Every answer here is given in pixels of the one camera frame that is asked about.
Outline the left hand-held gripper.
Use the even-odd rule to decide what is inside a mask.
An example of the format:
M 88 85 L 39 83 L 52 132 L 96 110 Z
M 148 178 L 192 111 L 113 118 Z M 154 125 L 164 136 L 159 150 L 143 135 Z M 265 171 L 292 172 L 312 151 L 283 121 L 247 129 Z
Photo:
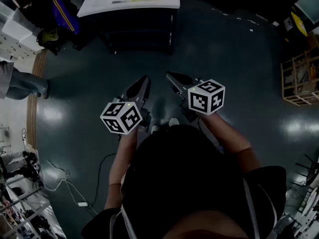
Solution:
M 151 122 L 150 112 L 144 108 L 151 90 L 151 79 L 144 75 L 126 92 L 128 100 L 115 97 L 100 115 L 100 119 L 111 133 L 128 135 L 134 129 L 148 132 Z

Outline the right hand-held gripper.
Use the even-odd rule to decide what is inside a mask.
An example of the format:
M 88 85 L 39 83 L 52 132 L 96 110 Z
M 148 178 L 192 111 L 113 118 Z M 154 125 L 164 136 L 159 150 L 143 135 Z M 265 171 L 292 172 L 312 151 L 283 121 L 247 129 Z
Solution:
M 224 106 L 225 86 L 217 81 L 202 81 L 201 77 L 173 71 L 166 71 L 165 76 L 175 93 L 183 94 L 187 90 L 186 107 L 189 111 L 209 116 Z

